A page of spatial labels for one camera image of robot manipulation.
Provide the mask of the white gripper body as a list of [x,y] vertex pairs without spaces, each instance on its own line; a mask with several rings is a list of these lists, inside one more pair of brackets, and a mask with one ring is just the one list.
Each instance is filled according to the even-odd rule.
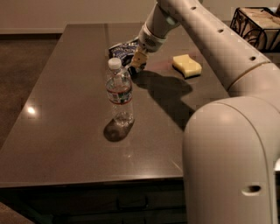
[[139,45],[148,53],[155,53],[165,42],[165,38],[159,38],[151,33],[147,24],[144,24],[138,34]]

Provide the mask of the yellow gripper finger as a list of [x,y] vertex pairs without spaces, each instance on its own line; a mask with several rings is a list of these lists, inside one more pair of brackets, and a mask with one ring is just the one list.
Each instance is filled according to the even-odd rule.
[[136,48],[129,65],[134,68],[139,68],[141,66],[141,52],[139,50],[139,47]]
[[137,68],[138,71],[142,71],[145,68],[146,61],[148,56],[145,52],[141,52],[141,66]]

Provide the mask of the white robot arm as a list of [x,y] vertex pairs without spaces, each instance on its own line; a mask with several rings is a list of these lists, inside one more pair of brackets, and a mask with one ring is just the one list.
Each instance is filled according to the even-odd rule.
[[278,224],[280,69],[199,0],[156,1],[138,34],[133,67],[181,25],[228,93],[185,126],[187,223]]

